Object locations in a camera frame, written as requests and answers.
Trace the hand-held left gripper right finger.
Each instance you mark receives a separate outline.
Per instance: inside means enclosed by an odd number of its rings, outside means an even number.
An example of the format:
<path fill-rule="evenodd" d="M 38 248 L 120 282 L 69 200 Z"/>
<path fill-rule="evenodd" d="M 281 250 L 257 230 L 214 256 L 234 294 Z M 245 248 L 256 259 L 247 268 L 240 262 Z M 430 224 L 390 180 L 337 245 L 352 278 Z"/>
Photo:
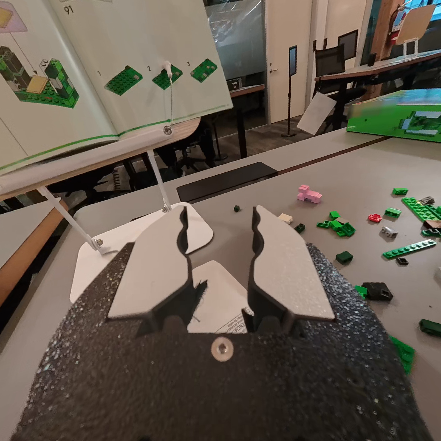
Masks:
<path fill-rule="evenodd" d="M 253 207 L 253 232 L 246 329 L 293 333 L 298 320 L 335 321 L 306 242 L 296 230 L 263 206 Z"/>

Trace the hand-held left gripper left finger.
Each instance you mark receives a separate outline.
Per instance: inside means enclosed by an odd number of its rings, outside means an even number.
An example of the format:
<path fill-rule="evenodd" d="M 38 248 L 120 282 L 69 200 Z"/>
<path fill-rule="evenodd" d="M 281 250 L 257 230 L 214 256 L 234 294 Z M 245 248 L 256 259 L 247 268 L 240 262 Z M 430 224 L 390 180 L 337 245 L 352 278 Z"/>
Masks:
<path fill-rule="evenodd" d="M 186 206 L 178 206 L 136 239 L 108 320 L 141 319 L 139 334 L 161 331 L 170 317 L 187 330 L 208 282 L 194 285 L 188 250 Z"/>

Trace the grey desk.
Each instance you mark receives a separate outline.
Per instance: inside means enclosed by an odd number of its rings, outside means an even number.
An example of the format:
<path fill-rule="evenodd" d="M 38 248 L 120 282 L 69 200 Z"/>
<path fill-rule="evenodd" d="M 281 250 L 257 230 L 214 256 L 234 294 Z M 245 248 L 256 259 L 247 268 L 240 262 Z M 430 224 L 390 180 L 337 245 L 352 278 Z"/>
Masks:
<path fill-rule="evenodd" d="M 322 194 L 319 204 L 299 201 L 301 185 Z M 302 237 L 322 251 L 351 285 L 384 282 L 391 302 L 370 302 L 387 332 L 416 351 L 411 382 L 422 417 L 434 440 L 440 440 L 440 338 L 420 331 L 427 319 L 440 323 L 440 243 L 408 256 L 409 265 L 387 260 L 383 252 L 423 240 L 422 222 L 392 195 L 395 187 L 408 188 L 416 199 L 434 197 L 440 204 L 440 150 L 431 145 L 398 143 L 391 139 L 325 161 L 283 173 L 234 191 L 195 203 L 196 211 L 214 232 L 212 241 L 190 257 L 197 267 L 220 263 L 246 288 L 253 252 L 252 208 L 262 205 L 275 215 L 293 217 L 306 226 Z M 239 205 L 240 211 L 234 212 Z M 384 216 L 392 207 L 398 219 Z M 334 230 L 317 228 L 337 211 L 356 232 L 339 237 Z M 379 223 L 367 220 L 380 214 Z M 399 232 L 395 239 L 381 234 L 383 226 Z M 35 372 L 47 344 L 71 306 L 74 267 L 83 239 L 67 228 L 17 310 L 15 328 L 1 352 L 1 440 L 9 440 L 20 419 Z M 338 253 L 353 254 L 341 265 Z"/>
<path fill-rule="evenodd" d="M 424 147 L 433 144 L 436 149 L 440 150 L 440 143 L 437 142 L 359 134 L 347 132 L 345 129 L 339 129 L 235 162 L 223 164 L 209 170 L 174 179 L 166 182 L 164 186 L 168 191 L 176 190 L 179 186 L 256 162 L 262 162 L 274 168 L 277 170 L 277 174 L 291 172 L 389 139 L 398 141 L 398 143 L 411 143 L 414 145 L 422 145 Z"/>

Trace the white book stand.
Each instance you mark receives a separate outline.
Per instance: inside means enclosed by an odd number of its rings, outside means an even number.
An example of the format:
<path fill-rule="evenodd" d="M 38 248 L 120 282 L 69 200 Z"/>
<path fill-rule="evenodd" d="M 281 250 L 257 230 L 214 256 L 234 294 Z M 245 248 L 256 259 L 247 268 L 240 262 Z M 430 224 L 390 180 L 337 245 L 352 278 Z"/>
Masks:
<path fill-rule="evenodd" d="M 185 122 L 180 124 L 160 124 L 150 127 L 144 134 L 130 135 L 126 139 L 107 143 L 103 146 L 94 146 L 83 152 L 76 152 L 73 155 L 58 158 L 46 162 L 38 162 L 24 168 L 1 176 L 1 196 L 8 198 L 8 194 L 23 194 L 29 187 L 30 190 L 38 190 L 40 194 L 48 199 L 58 212 L 68 220 L 88 244 L 82 245 L 76 262 L 74 278 L 71 286 L 70 301 L 74 303 L 85 289 L 92 283 L 98 274 L 111 262 L 117 252 L 129 242 L 135 242 L 138 237 L 144 236 L 144 231 L 166 215 L 168 211 L 176 212 L 180 207 L 186 207 L 188 218 L 186 254 L 202 248 L 213 239 L 213 230 L 187 202 L 179 202 L 170 205 L 164 184 L 162 183 L 159 169 L 153 155 L 153 149 L 160 144 L 176 141 L 183 130 L 182 125 L 192 124 Z M 50 179 L 67 179 L 68 174 L 74 176 L 89 172 L 106 165 L 121 162 L 137 155 L 136 151 L 141 149 L 148 154 L 157 179 L 164 201 L 164 208 L 147 214 L 135 221 L 123 224 L 112 230 L 91 237 L 80 224 L 61 207 L 61 204 L 49 195 L 47 185 Z"/>

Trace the green and tan brick assembly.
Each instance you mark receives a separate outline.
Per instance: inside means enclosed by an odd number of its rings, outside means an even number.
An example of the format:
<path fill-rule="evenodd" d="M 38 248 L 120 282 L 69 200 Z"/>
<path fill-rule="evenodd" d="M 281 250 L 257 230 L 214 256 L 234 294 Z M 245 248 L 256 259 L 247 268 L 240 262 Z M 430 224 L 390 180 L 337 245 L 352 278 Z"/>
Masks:
<path fill-rule="evenodd" d="M 330 221 L 330 227 L 339 237 L 351 237 L 356 229 L 344 218 L 338 217 Z"/>

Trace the pink toy brick pig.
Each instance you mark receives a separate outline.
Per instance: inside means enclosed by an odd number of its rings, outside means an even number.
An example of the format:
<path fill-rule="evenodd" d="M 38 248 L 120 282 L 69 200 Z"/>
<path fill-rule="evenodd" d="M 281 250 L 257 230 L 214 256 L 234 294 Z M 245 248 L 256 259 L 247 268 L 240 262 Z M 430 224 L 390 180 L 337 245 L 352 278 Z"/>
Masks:
<path fill-rule="evenodd" d="M 322 194 L 310 189 L 309 185 L 301 185 L 299 187 L 299 193 L 297 199 L 299 201 L 309 201 L 315 204 L 319 204 L 322 200 Z"/>

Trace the black office chair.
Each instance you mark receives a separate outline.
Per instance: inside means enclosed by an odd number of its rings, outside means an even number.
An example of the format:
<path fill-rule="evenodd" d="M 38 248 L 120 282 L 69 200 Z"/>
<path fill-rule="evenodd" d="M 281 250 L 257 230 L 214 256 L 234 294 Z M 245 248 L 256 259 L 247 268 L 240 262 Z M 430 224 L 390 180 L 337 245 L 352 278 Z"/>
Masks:
<path fill-rule="evenodd" d="M 182 173 L 185 169 L 199 172 L 197 164 L 203 164 L 204 168 L 213 168 L 216 163 L 228 158 L 227 154 L 220 152 L 210 134 L 189 137 L 154 151 L 166 167 L 177 173 Z"/>

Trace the long narrow green plate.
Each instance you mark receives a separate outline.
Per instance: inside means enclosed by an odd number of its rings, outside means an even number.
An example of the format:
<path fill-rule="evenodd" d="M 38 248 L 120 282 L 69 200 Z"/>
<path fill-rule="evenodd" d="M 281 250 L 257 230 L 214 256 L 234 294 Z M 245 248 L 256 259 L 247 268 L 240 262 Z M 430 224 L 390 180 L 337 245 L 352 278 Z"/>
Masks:
<path fill-rule="evenodd" d="M 386 251 L 382 253 L 382 256 L 388 260 L 393 260 L 397 258 L 402 258 L 404 256 L 410 255 L 412 253 L 423 251 L 426 249 L 433 248 L 438 243 L 435 240 L 427 239 L 420 242 L 416 242 L 410 245 L 402 246 L 397 249 Z"/>

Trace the wide green studded plate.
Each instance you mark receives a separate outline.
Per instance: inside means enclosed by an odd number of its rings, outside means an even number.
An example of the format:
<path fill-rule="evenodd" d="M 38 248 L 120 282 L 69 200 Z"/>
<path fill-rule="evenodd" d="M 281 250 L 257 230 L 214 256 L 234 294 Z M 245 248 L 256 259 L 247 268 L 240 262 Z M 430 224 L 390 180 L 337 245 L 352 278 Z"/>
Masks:
<path fill-rule="evenodd" d="M 432 220 L 432 221 L 441 220 L 440 207 L 434 207 L 432 204 L 422 204 L 419 200 L 412 197 L 404 197 L 401 199 L 401 201 L 422 222 L 425 222 L 427 220 Z"/>

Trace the green square baseplate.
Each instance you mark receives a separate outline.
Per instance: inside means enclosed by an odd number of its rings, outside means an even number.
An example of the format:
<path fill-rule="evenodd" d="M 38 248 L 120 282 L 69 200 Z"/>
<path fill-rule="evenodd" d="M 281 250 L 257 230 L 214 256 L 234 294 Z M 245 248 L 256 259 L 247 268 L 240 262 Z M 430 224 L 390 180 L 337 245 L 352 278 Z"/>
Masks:
<path fill-rule="evenodd" d="M 415 350 L 411 346 L 403 343 L 401 340 L 396 339 L 395 337 L 389 335 L 389 339 L 394 344 L 399 358 L 401 365 L 403 366 L 403 369 L 406 373 L 406 375 L 410 375 L 411 371 L 414 366 L 414 360 L 415 360 Z"/>

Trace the black floor stand with screen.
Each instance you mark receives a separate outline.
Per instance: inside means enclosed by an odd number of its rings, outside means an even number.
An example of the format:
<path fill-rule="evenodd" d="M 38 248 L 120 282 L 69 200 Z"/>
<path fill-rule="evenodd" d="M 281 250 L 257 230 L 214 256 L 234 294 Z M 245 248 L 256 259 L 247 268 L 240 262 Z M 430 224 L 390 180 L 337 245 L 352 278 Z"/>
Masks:
<path fill-rule="evenodd" d="M 292 90 L 292 77 L 297 73 L 297 46 L 289 48 L 288 52 L 288 118 L 287 129 L 285 133 L 281 134 L 283 138 L 290 138 L 295 136 L 291 133 L 291 90 Z"/>

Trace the black mesh chair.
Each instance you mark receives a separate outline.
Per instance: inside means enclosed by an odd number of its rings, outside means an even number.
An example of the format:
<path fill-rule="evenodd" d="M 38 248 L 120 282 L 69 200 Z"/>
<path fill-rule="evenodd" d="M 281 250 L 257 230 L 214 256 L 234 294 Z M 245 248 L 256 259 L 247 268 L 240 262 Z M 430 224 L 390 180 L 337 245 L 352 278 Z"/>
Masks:
<path fill-rule="evenodd" d="M 358 45 L 358 29 L 340 35 L 338 37 L 338 46 L 344 47 L 344 60 L 349 60 L 356 57 Z"/>
<path fill-rule="evenodd" d="M 345 72 L 345 45 L 338 45 L 332 48 L 327 48 L 323 50 L 317 50 L 315 52 L 315 65 L 316 65 L 316 77 L 322 77 L 329 74 L 339 74 Z M 327 81 L 322 83 L 317 81 L 315 83 L 313 96 L 320 92 L 322 94 L 329 94 L 334 100 L 337 100 L 337 92 L 339 91 L 340 83 L 339 81 Z M 365 94 L 366 88 L 361 86 L 356 86 L 347 91 L 346 101 L 356 100 Z"/>

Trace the white door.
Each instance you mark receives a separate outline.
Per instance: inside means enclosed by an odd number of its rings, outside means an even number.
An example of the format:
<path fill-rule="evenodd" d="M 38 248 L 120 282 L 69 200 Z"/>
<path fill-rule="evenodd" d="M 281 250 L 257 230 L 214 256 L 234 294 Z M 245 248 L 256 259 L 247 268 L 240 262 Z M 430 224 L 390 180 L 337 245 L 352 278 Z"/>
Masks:
<path fill-rule="evenodd" d="M 295 45 L 297 73 L 291 84 L 291 116 L 305 110 L 313 1 L 268 0 L 264 5 L 267 113 L 273 124 L 288 117 L 288 52 Z"/>

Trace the red fire extinguisher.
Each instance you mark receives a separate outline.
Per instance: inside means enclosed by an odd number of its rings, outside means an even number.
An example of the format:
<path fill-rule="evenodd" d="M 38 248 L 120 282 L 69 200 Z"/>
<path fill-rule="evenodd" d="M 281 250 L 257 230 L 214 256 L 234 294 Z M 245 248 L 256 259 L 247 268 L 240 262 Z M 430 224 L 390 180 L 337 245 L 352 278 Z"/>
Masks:
<path fill-rule="evenodd" d="M 389 36 L 388 45 L 393 46 L 396 44 L 396 39 L 400 32 L 402 21 L 405 18 L 406 12 L 403 4 L 397 6 L 396 10 L 391 15 L 389 23 Z"/>

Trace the dark brown bracket piece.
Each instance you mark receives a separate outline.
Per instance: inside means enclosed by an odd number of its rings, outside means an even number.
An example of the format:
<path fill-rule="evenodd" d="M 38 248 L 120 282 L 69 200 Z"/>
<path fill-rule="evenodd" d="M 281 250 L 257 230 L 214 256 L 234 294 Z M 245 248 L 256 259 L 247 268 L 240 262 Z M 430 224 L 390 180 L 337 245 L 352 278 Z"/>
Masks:
<path fill-rule="evenodd" d="M 361 286 L 367 290 L 365 295 L 367 300 L 389 302 L 393 299 L 392 292 L 384 282 L 367 282 Z"/>

